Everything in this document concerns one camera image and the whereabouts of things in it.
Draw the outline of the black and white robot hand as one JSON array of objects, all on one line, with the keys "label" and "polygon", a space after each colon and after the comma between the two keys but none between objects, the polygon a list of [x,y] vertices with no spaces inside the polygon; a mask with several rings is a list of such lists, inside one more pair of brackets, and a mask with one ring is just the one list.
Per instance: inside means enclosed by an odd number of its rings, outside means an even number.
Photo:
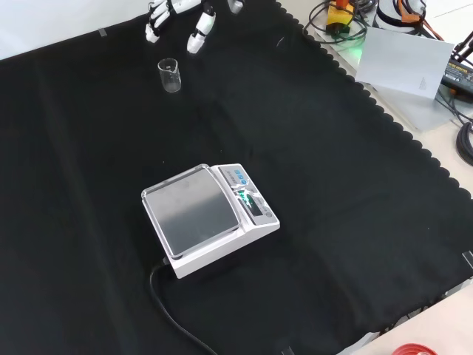
[{"label": "black and white robot hand", "polygon": [[209,1],[153,1],[149,3],[149,20],[145,27],[146,40],[156,43],[160,39],[160,28],[172,16],[180,16],[190,10],[201,9],[202,14],[194,32],[189,36],[187,52],[195,55],[203,47],[212,31],[217,14]]}]

